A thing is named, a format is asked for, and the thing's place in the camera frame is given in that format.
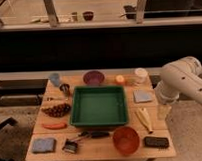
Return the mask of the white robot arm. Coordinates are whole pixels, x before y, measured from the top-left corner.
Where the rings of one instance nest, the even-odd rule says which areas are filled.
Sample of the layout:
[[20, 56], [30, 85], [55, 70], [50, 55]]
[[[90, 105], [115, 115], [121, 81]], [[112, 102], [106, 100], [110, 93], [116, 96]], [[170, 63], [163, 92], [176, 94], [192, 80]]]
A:
[[201, 69], [200, 61], [190, 56], [172, 61], [160, 69], [160, 82], [155, 87], [160, 120], [167, 118], [172, 108], [170, 105], [181, 93], [202, 105]]

